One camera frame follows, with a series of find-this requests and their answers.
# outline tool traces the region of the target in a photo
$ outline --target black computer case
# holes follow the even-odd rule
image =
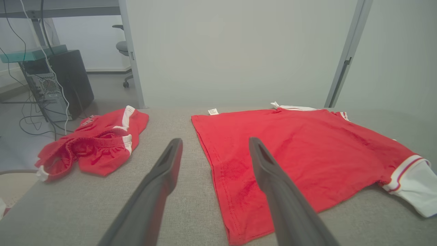
[[[76,119],[94,100],[94,94],[88,80],[82,56],[79,50],[69,50],[48,57],[49,64],[56,73],[58,82],[62,85],[65,98],[69,102],[70,119]],[[55,103],[39,105],[52,121],[66,119],[66,102],[62,90],[54,80],[44,59],[25,61],[21,64],[29,87],[39,102],[52,100]]]

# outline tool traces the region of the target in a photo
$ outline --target folded clothing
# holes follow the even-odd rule
[[[90,116],[71,134],[46,145],[35,166],[37,176],[50,182],[67,175],[75,161],[84,172],[101,176],[119,168],[139,143],[149,116],[131,106]]]
[[[379,183],[422,215],[437,213],[437,178],[429,162],[397,141],[349,122],[344,112],[279,107],[191,120],[212,169],[230,245],[274,231],[253,173],[250,137],[262,140],[317,212]]]

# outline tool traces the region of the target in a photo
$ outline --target clothing tag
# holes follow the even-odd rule
[[[217,109],[210,109],[208,110],[209,115],[216,115],[218,114]]]

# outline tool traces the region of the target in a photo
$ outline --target white sleeve cuff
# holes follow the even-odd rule
[[[383,186],[390,194],[408,201],[423,217],[437,214],[437,176],[429,162],[418,155],[406,159]]]
[[[283,109],[286,109],[286,110],[296,110],[296,111],[313,111],[313,110],[318,110],[318,109],[310,108],[310,107],[279,105],[277,102],[271,102],[270,104],[273,105],[275,109],[283,108]]]

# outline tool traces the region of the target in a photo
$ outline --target gray fabric surface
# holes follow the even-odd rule
[[[220,113],[258,108],[218,108]],[[130,159],[107,177],[81,173],[36,183],[0,221],[0,244],[38,246],[96,245],[169,141],[184,141],[176,189],[168,197],[158,245],[227,245],[211,169],[191,115],[207,109],[144,109],[147,128]],[[390,112],[349,111],[351,121],[394,138],[437,162],[433,128]],[[435,245],[436,216],[422,218],[402,199],[377,186],[319,214],[342,245]],[[274,234],[247,245],[276,245]]]

